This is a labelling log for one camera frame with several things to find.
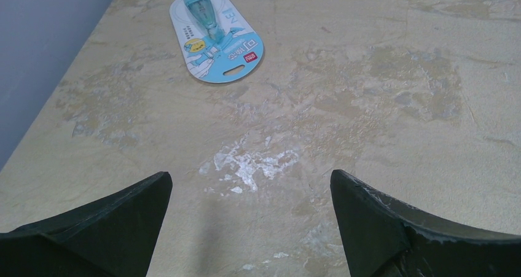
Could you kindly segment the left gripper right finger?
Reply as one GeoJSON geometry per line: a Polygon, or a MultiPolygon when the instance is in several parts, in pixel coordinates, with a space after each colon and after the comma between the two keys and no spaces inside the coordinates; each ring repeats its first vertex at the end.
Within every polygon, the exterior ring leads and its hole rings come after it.
{"type": "Polygon", "coordinates": [[[351,276],[519,276],[520,237],[427,213],[334,170],[330,188],[351,276]]]}

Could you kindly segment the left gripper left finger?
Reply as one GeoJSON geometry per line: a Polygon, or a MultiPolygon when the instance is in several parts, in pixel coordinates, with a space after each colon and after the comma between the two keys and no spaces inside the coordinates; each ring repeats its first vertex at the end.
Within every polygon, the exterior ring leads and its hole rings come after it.
{"type": "Polygon", "coordinates": [[[1,234],[1,276],[146,276],[171,190],[159,172],[1,234]]]}

